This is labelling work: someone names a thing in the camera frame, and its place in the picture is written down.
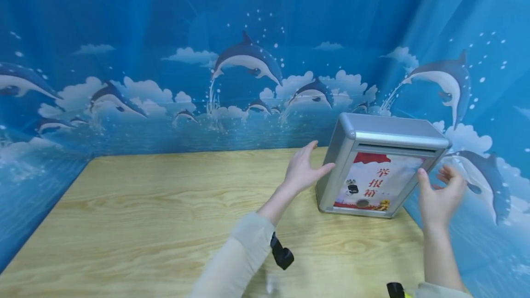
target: jumping dolphin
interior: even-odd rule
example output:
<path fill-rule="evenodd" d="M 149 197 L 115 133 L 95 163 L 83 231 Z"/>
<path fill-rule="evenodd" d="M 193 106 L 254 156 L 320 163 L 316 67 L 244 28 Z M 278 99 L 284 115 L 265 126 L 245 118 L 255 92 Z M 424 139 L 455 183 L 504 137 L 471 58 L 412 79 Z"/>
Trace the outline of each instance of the jumping dolphin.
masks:
<path fill-rule="evenodd" d="M 278 114 L 281 114 L 281 113 L 282 113 L 282 110 L 281 110 L 280 107 L 278 107 L 278 106 L 272 106 L 272 107 L 271 107 L 271 113 L 278 113 Z"/>
<path fill-rule="evenodd" d="M 503 178 L 496 165 L 495 152 L 484 158 L 471 151 L 448 154 L 458 160 L 468 177 L 467 186 L 485 202 L 497 225 L 506 220 L 512 207 L 510 191 L 503 185 Z"/>
<path fill-rule="evenodd" d="M 444 106 L 450 106 L 453 114 L 453 129 L 461 122 L 467 111 L 471 96 L 471 79 L 467 70 L 467 51 L 463 50 L 457 60 L 428 63 L 414 69 L 401 82 L 411 84 L 412 79 L 426 80 L 438 84 L 443 92 L 440 97 Z"/>
<path fill-rule="evenodd" d="M 196 123 L 199 123 L 199 121 L 196 120 L 195 116 L 187 109 L 179 111 L 177 115 L 175 116 L 175 120 L 178 119 L 179 117 L 185 117 L 189 121 L 194 121 Z"/>
<path fill-rule="evenodd" d="M 318 77 L 315 77 L 313 82 L 308 83 L 302 88 L 298 89 L 293 97 L 289 100 L 287 106 L 289 106 L 296 99 L 304 97 L 311 97 L 311 100 L 316 103 L 324 101 L 331 109 L 334 106 L 334 97 L 330 88 L 322 83 Z"/>
<path fill-rule="evenodd" d="M 73 125 L 81 125 L 81 124 L 88 124 L 88 121 L 83 120 L 82 118 L 76 116 L 70 120 L 70 123 Z"/>
<path fill-rule="evenodd" d="M 250 109 L 257 109 L 258 111 L 264 111 L 265 113 L 272 115 L 271 109 L 262 100 L 256 100 L 255 102 L 250 103 L 245 111 L 249 111 Z"/>
<path fill-rule="evenodd" d="M 144 110 L 123 96 L 120 90 L 118 90 L 112 82 L 107 81 L 105 83 L 107 86 L 99 89 L 90 99 L 90 112 L 92 112 L 94 107 L 97 107 L 100 103 L 111 102 L 114 103 L 116 109 L 121 112 L 129 111 L 147 117 Z"/>
<path fill-rule="evenodd" d="M 54 99 L 63 99 L 34 71 L 12 63 L 0 63 L 0 95 L 22 97 L 29 90 Z"/>
<path fill-rule="evenodd" d="M 57 120 L 55 118 L 43 117 L 36 124 L 35 130 L 42 135 L 45 130 L 54 129 L 58 130 L 60 128 L 74 128 L 74 126 L 68 121 Z"/>
<path fill-rule="evenodd" d="M 215 62 L 212 81 L 223 74 L 222 68 L 228 65 L 243 66 L 255 78 L 267 76 L 282 85 L 282 70 L 272 55 L 253 43 L 247 32 L 243 31 L 243 41 L 227 48 Z"/>

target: forearm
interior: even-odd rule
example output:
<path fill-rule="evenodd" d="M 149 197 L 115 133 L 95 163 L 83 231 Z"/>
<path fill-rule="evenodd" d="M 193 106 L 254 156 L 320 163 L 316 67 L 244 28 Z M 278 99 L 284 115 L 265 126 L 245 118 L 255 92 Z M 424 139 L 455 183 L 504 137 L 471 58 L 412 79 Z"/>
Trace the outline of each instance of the forearm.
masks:
<path fill-rule="evenodd" d="M 283 184 L 280 185 L 257 213 L 268 219 L 273 226 L 277 226 L 283 213 L 296 197 L 296 194 L 291 191 L 292 189 L 287 188 Z"/>
<path fill-rule="evenodd" d="M 425 281 L 465 292 L 449 238 L 449 229 L 423 228 Z"/>

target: black strap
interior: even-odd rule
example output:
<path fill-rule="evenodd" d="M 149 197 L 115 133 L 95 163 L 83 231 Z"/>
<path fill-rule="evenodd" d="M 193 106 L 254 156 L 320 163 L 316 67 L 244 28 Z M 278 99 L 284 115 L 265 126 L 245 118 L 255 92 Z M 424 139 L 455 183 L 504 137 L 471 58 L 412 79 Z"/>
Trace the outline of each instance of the black strap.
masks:
<path fill-rule="evenodd" d="M 276 232 L 272 233 L 271 248 L 274 260 L 282 270 L 286 270 L 295 261 L 295 256 L 293 256 L 291 251 L 288 248 L 284 248 L 278 238 L 276 238 Z"/>

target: wooden table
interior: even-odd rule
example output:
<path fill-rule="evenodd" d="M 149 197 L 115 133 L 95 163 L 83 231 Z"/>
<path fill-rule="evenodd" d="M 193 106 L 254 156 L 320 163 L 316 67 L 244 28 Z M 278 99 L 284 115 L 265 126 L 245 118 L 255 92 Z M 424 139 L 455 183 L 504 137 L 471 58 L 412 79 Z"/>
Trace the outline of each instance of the wooden table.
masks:
<path fill-rule="evenodd" d="M 292 149 L 94 159 L 0 276 L 0 297 L 185 297 L 237 220 L 282 181 Z M 320 165 L 325 148 L 314 151 Z M 397 218 L 318 211 L 314 189 L 277 229 L 295 262 L 272 256 L 245 297 L 387 298 L 386 283 L 422 281 L 422 236 Z"/>

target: beige sleeve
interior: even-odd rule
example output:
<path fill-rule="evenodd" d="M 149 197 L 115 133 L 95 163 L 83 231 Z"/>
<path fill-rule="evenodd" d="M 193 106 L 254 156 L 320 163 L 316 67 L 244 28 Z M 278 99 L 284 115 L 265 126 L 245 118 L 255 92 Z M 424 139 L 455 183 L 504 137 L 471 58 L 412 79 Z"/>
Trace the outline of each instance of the beige sleeve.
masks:
<path fill-rule="evenodd" d="M 206 266 L 190 298 L 241 297 L 271 252 L 275 227 L 257 213 L 245 215 Z"/>
<path fill-rule="evenodd" d="M 472 296 L 466 292 L 424 282 L 415 291 L 415 298 L 472 298 Z"/>

